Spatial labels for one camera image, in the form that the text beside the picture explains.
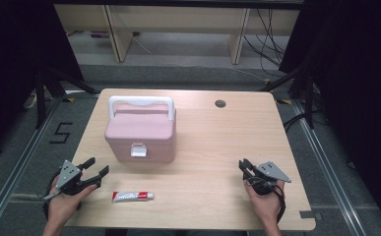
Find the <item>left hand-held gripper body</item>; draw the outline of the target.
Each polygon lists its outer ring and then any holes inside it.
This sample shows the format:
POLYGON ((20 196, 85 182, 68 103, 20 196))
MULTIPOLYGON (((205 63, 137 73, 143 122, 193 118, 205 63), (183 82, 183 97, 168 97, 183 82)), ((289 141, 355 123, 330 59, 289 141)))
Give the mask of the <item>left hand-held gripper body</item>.
POLYGON ((80 193, 86 188, 83 186, 84 181, 81 180, 83 170, 79 169, 79 165, 74 165, 71 161, 65 160, 58 173, 58 180, 55 185, 56 191, 48 194, 43 199, 50 201, 61 193, 70 196, 80 193))

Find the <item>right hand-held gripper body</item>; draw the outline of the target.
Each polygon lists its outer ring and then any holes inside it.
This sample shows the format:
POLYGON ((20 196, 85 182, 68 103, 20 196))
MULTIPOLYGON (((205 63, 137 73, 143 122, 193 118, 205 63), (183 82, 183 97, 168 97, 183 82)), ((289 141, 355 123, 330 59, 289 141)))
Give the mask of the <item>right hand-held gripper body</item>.
POLYGON ((272 161, 254 165, 253 170, 246 169, 245 173, 247 175, 246 181, 260 196, 272 193, 278 180, 291 182, 291 179, 272 161))

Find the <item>red and white toothpaste tube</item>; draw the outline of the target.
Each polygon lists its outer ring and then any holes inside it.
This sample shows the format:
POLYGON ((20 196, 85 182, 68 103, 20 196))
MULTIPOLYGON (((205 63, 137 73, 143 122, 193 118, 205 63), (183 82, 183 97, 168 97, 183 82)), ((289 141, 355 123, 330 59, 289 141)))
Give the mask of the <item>red and white toothpaste tube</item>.
POLYGON ((114 203, 150 201, 154 197, 151 192, 114 192, 112 201, 114 203))

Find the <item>pink storage box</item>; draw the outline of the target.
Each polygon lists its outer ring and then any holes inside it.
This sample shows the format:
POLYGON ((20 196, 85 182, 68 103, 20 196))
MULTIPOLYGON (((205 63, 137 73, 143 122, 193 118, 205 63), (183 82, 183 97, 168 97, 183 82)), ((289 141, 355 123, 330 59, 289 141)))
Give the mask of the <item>pink storage box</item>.
POLYGON ((105 139, 119 161, 171 162, 176 109, 167 96, 113 95, 105 139))

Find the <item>person's left hand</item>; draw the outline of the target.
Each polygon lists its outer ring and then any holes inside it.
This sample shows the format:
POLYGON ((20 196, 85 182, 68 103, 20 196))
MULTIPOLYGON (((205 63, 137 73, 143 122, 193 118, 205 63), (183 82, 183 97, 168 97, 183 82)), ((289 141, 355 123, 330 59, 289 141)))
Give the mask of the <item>person's left hand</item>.
POLYGON ((79 203, 96 189, 96 185, 90 185, 80 193, 70 196, 59 194, 52 198, 48 207, 48 219, 46 228, 61 228, 74 215, 79 203))

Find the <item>person's right hand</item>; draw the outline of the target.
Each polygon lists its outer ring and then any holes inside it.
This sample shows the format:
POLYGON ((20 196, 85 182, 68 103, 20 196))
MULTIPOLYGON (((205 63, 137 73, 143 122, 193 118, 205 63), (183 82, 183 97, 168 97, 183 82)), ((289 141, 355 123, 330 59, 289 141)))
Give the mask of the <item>person's right hand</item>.
POLYGON ((267 230, 278 228, 277 218, 281 208, 278 196, 275 193, 260 196, 247 181, 244 181, 244 187, 263 228, 267 230))

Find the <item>grey tape piece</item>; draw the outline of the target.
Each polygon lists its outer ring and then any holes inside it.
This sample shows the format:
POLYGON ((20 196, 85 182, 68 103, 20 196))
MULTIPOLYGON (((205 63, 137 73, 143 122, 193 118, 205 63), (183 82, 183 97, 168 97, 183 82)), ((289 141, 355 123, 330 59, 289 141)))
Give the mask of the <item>grey tape piece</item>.
POLYGON ((314 218, 315 220, 322 220, 323 216, 320 212, 314 212, 312 210, 303 210, 300 212, 301 218, 314 218))

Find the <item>black metal stand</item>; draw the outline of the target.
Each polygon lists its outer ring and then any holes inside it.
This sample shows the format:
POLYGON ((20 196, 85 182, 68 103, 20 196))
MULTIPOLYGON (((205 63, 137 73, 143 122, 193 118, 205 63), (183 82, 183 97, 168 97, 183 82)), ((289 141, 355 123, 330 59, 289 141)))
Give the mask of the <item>black metal stand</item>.
POLYGON ((313 78, 311 74, 300 66, 294 69, 292 72, 286 74, 285 76, 279 78, 273 83, 268 83, 261 91, 271 91, 288 81, 292 81, 292 84, 288 90, 288 95, 290 98, 298 99, 304 98, 305 109, 303 113, 297 115, 298 119, 304 118, 306 123, 309 125, 310 129, 314 128, 312 120, 312 104, 313 104, 313 78))
POLYGON ((39 128, 46 118, 44 89, 47 89, 53 98, 63 98, 66 95, 66 91, 62 87, 61 81, 68 82, 90 94, 99 93, 99 90, 87 85, 83 79, 78 80, 67 73, 49 66, 40 66, 36 71, 34 79, 37 107, 36 128, 39 128))

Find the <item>black curtain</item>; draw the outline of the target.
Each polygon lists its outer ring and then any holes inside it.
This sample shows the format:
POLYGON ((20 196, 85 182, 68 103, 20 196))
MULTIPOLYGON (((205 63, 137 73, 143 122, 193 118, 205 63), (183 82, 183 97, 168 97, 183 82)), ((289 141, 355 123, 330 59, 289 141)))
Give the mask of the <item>black curtain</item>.
POLYGON ((35 88, 35 78, 84 77, 53 0, 0 0, 0 141, 35 88))
POLYGON ((324 23, 331 45, 313 64, 326 115, 381 210, 381 0, 301 0, 283 72, 305 59, 324 23))

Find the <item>beige wooden desk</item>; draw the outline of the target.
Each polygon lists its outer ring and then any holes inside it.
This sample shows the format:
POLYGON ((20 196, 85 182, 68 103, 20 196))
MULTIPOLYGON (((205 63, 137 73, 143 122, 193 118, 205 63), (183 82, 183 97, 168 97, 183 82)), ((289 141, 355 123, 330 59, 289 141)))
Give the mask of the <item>beige wooden desk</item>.
POLYGON ((135 32, 225 34, 230 61, 239 63, 245 35, 291 35, 297 10, 115 5, 54 6, 64 30, 106 31, 114 58, 125 60, 135 32))

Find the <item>metal floor rail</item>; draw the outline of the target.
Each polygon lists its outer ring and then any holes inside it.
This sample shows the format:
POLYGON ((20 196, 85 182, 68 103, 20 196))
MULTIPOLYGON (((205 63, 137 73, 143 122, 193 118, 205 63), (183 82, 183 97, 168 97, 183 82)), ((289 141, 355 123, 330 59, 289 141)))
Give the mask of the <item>metal floor rail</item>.
POLYGON ((12 169, 12 172, 9 174, 6 182, 0 189, 0 217, 3 214, 8 202, 10 201, 14 190, 21 181, 24 173, 26 172, 26 169, 32 161, 33 154, 36 151, 43 137, 43 134, 46 132, 49 122, 55 113, 55 110, 60 105, 61 101, 61 98, 54 98, 50 102, 49 107, 45 112, 45 118, 43 119, 42 123, 34 130, 28 144, 24 148, 22 154, 12 169))
POLYGON ((351 236, 367 236, 359 216, 353 207, 351 200, 349 199, 340 179, 338 178, 326 152, 324 151, 315 130, 312 129, 309 123, 306 121, 305 109, 301 106, 301 103, 297 100, 293 102, 293 109, 297 115, 301 116, 302 130, 311 145, 311 148, 317 158, 323 175, 328 183, 328 186, 332 192, 332 195, 339 207, 339 210, 349 228, 351 236))

